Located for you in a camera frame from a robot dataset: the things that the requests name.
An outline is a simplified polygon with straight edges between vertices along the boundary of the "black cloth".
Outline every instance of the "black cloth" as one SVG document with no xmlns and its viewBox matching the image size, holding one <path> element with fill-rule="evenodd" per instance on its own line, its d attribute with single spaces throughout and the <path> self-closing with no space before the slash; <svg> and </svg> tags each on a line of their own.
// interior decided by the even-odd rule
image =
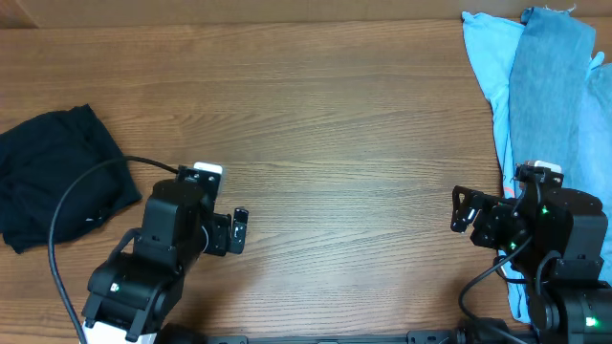
<svg viewBox="0 0 612 344">
<path fill-rule="evenodd" d="M 27 120 L 0 135 L 0 232 L 17 253 L 45 245 L 68 186 L 99 162 L 122 156 L 89 105 Z M 72 241 L 140 200 L 126 163 L 82 180 L 57 219 L 55 242 Z"/>
</svg>

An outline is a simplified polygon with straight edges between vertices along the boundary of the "denim cloth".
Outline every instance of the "denim cloth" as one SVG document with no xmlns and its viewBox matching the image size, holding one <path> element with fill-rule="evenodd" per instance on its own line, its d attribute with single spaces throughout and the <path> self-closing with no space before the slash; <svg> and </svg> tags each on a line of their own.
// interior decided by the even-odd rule
<svg viewBox="0 0 612 344">
<path fill-rule="evenodd" d="M 515 23 L 513 21 L 496 18 L 489 16 L 485 13 L 478 13 L 476 15 L 471 15 L 468 12 L 463 12 L 464 18 L 464 39 L 466 43 L 466 49 L 468 51 L 468 57 L 470 59 L 471 67 L 474 70 L 476 78 L 478 79 L 478 83 L 483 91 L 485 98 L 491 103 L 493 110 L 493 137 L 495 141 L 495 148 L 497 152 L 497 158 L 499 159 L 499 164 L 503 173 L 503 189 L 504 196 L 507 198 L 514 197 L 514 195 L 518 195 L 520 190 L 517 188 L 517 185 L 512 181 L 512 175 L 514 174 L 514 159 L 513 159 L 513 141 L 510 136 L 510 113 L 509 113 L 509 87 L 510 87 L 510 74 L 513 69 L 514 64 L 514 56 L 516 54 L 516 49 L 518 46 L 518 42 L 521 39 L 521 35 L 525 30 L 523 25 Z M 583 80 L 588 77 L 588 75 L 594 71 L 597 67 L 601 65 L 603 62 L 603 53 L 597 53 L 595 58 L 590 61 L 590 64 L 587 69 L 587 74 L 583 77 Z M 604 68 L 597 69 L 596 71 L 603 71 Z M 598 90 L 597 97 L 587 97 L 584 99 L 590 99 L 590 108 L 605 108 L 610 109 L 610 105 L 612 104 L 612 97 L 609 92 L 605 92 L 605 90 L 612 90 L 612 77 L 604 77 L 601 73 L 593 72 L 593 77 L 598 75 L 597 82 L 589 83 L 589 90 Z M 586 105 L 586 100 L 580 109 L 580 115 L 585 118 L 583 122 L 591 123 L 588 121 L 589 116 L 589 106 Z M 607 128 L 611 128 L 611 126 L 602 125 L 601 122 L 605 119 L 612 118 L 609 113 L 607 113 L 607 117 L 596 116 L 599 119 L 597 125 L 593 125 L 593 128 L 599 128 L 601 130 L 599 139 L 592 139 L 589 142 L 585 142 L 582 146 L 593 147 L 593 142 L 595 140 L 602 141 L 603 138 L 611 137 L 609 135 L 610 131 Z M 588 126 L 580 126 L 579 130 L 589 130 Z M 579 139 L 588 139 L 588 135 L 580 135 Z M 601 159 L 598 162 L 605 163 L 606 161 L 612 161 L 608 159 L 608 155 L 601 156 Z M 593 158 L 585 156 L 583 158 L 584 162 L 594 161 Z M 585 168 L 590 168 L 591 172 L 593 171 L 605 171 L 605 169 L 598 168 L 593 163 L 585 163 Z M 606 183 L 591 183 L 592 185 L 601 185 L 600 190 L 610 190 L 610 187 Z M 602 192 L 594 192 L 588 187 L 577 187 L 581 188 L 587 192 L 590 192 L 601 198 L 604 204 L 612 204 L 612 200 L 607 202 L 604 197 L 601 196 Z M 606 211 L 606 214 L 610 218 L 609 211 Z M 612 239 L 606 238 L 606 243 L 604 243 L 603 250 L 601 252 L 601 256 L 605 259 L 606 257 L 610 257 L 606 261 L 604 265 L 604 270 L 601 273 L 601 278 L 605 280 L 610 280 L 610 271 L 612 270 Z M 508 263 L 504 266 L 504 271 L 509 278 L 523 278 L 522 274 L 517 271 L 512 270 L 511 264 Z M 528 309 L 527 309 L 527 296 L 525 292 L 524 286 L 509 284 L 509 302 L 513 317 L 516 320 L 529 323 L 531 320 L 529 318 Z"/>
<path fill-rule="evenodd" d="M 541 160 L 563 168 L 564 186 L 577 177 L 579 110 L 595 29 L 567 12 L 540 8 L 526 23 L 510 74 L 510 138 L 514 161 Z"/>
</svg>

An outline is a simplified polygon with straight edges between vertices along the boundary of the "blue towel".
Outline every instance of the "blue towel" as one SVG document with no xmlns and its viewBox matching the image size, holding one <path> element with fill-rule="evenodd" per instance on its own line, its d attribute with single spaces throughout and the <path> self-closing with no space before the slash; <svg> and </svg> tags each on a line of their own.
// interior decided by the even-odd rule
<svg viewBox="0 0 612 344">
<path fill-rule="evenodd" d="M 608 217 L 600 279 L 612 284 L 612 65 L 594 70 L 583 90 L 578 128 L 577 176 L 571 187 L 600 198 Z"/>
<path fill-rule="evenodd" d="M 497 158 L 499 159 L 503 174 L 502 183 L 504 196 L 518 196 L 520 190 L 512 180 L 514 174 L 514 155 L 513 140 L 511 140 L 510 130 L 511 114 L 509 112 L 509 87 L 510 74 L 514 65 L 516 49 L 525 27 L 507 19 L 491 17 L 485 13 L 471 15 L 468 12 L 464 12 L 463 18 L 464 39 L 470 64 L 474 69 L 474 73 L 485 98 L 492 105 L 493 137 Z M 584 78 L 587 78 L 588 74 L 600 66 L 602 62 L 603 53 L 598 53 L 595 58 L 590 61 L 586 71 L 587 75 Z M 612 83 L 612 78 L 602 78 L 597 84 L 593 85 L 593 88 L 598 90 L 612 90 L 609 88 L 610 85 L 608 85 L 608 88 L 605 88 L 605 82 Z M 606 101 L 605 97 L 599 97 L 597 99 L 591 97 L 591 106 L 599 106 L 599 99 L 602 98 L 604 99 L 603 101 Z M 606 136 L 608 133 L 609 132 L 603 130 L 601 136 Z M 586 138 L 586 136 L 579 135 L 579 138 Z M 612 267 L 612 239 L 609 242 L 611 244 L 604 245 L 604 249 L 601 252 L 601 256 L 604 259 L 606 256 L 611 258 L 606 261 L 606 265 L 604 266 L 604 270 L 607 271 L 611 270 L 610 267 Z M 509 278 L 523 277 L 519 272 L 512 270 L 510 264 L 504 266 L 504 271 Z M 610 276 L 609 273 L 606 275 L 603 271 L 601 275 L 602 278 L 609 280 L 605 278 L 605 276 Z M 508 299 L 513 317 L 516 320 L 529 323 L 530 318 L 527 310 L 527 298 L 524 286 L 509 284 L 508 289 Z"/>
</svg>

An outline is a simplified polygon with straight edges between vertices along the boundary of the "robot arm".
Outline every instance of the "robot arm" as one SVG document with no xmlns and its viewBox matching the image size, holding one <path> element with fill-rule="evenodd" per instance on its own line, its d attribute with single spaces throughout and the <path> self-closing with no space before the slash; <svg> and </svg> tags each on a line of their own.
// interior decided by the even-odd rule
<svg viewBox="0 0 612 344">
<path fill-rule="evenodd" d="M 450 228 L 465 232 L 473 222 L 476 246 L 509 254 L 531 238 L 511 262 L 525 276 L 543 343 L 612 342 L 612 289 L 598 280 L 607 230 L 601 201 L 562 188 L 563 175 L 548 167 L 520 165 L 515 178 L 525 186 L 519 199 L 456 186 Z"/>
<path fill-rule="evenodd" d="M 90 343 L 153 343 L 179 302 L 186 273 L 200 253 L 224 256 L 244 248 L 249 213 L 214 213 L 221 166 L 181 166 L 176 179 L 160 181 L 146 202 L 132 253 L 121 241 L 92 274 L 82 314 Z"/>
</svg>

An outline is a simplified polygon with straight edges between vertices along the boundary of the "green led light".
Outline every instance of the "green led light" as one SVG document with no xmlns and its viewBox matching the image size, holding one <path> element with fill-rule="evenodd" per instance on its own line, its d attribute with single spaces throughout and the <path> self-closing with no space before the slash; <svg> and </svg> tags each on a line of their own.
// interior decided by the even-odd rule
<svg viewBox="0 0 612 344">
<path fill-rule="evenodd" d="M 596 326 L 598 326 L 599 323 L 600 322 L 597 321 L 597 319 L 594 318 L 594 317 L 590 317 L 590 316 L 586 317 L 586 326 L 588 326 L 588 327 L 596 327 Z"/>
</svg>

